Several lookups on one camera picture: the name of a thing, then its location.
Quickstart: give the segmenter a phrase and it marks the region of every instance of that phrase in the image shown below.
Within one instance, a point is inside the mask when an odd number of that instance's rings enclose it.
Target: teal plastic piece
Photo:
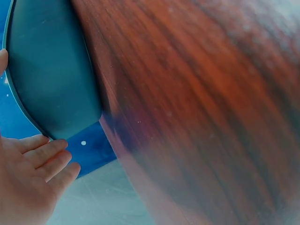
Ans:
[[[99,120],[97,82],[69,0],[12,1],[3,47],[14,98],[42,134],[68,139]]]

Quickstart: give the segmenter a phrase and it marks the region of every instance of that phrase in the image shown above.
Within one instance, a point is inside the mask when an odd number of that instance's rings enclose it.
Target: floor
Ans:
[[[114,160],[77,179],[58,202],[47,225],[154,225]]]

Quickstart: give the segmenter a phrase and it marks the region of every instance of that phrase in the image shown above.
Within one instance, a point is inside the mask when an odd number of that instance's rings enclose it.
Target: wood grain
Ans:
[[[100,120],[159,225],[298,224],[296,0],[72,0]]]

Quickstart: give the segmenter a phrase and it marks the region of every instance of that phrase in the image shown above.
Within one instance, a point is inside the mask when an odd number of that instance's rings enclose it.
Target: blue panel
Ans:
[[[10,0],[1,0],[0,36],[3,36],[5,21]],[[25,118],[17,106],[5,77],[0,79],[0,129],[7,137],[24,138],[38,134],[39,131]],[[83,176],[116,159],[116,156],[100,126],[96,123],[81,131],[69,140],[68,150],[72,153],[72,161],[78,162]]]

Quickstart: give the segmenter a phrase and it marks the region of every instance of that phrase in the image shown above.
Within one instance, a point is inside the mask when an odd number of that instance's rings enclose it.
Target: human hand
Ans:
[[[0,51],[0,75],[8,54]],[[0,136],[0,224],[43,225],[80,171],[68,162],[65,140],[36,135],[17,140]]]

